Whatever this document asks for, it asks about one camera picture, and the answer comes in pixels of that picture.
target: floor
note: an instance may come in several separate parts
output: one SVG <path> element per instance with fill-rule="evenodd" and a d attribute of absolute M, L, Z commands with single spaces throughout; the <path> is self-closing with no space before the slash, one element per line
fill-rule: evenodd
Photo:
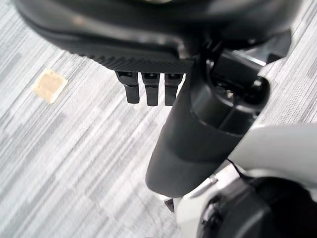
<path fill-rule="evenodd" d="M 317 121 L 316 13 L 305 0 L 290 56 L 262 71 L 272 97 L 258 123 Z M 52 105 L 31 90 L 46 68 L 69 80 Z M 143 87 L 128 105 L 113 71 L 46 42 L 1 0 L 0 237 L 181 237 L 144 182 L 170 110 L 162 86 L 158 107 Z"/>

